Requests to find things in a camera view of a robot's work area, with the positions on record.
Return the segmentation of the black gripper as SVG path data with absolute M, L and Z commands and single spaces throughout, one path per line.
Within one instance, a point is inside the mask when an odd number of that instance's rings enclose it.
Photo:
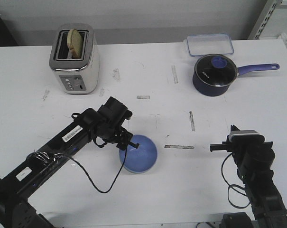
M 132 111 L 122 102 L 111 96 L 97 113 L 102 116 L 102 120 L 97 124 L 95 133 L 104 141 L 98 147 L 108 143 L 117 144 L 120 150 L 126 150 L 128 145 L 136 149 L 139 147 L 139 143 L 131 142 L 133 134 L 122 127 L 123 122 L 132 117 Z
M 231 125 L 229 135 L 239 134 L 239 128 Z M 230 142 L 227 140 L 221 144 L 211 144 L 210 151 L 231 152 L 234 162 L 240 171 L 268 171 L 275 159 L 272 149 L 273 142 L 262 139 L 250 138 Z

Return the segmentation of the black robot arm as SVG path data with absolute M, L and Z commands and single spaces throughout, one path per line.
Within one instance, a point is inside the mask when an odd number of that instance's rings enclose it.
M 122 127 L 132 112 L 110 97 L 97 111 L 73 113 L 73 122 L 48 141 L 3 179 L 0 178 L 0 224 L 5 228 L 51 228 L 53 225 L 32 207 L 28 198 L 86 144 L 103 140 L 121 150 L 130 145 L 132 133 Z
M 261 228 L 287 228 L 287 209 L 272 178 L 275 159 L 272 142 L 255 130 L 231 125 L 226 141 L 210 145 L 210 151 L 227 151 L 243 182 L 243 195 L 249 200 L 254 218 Z

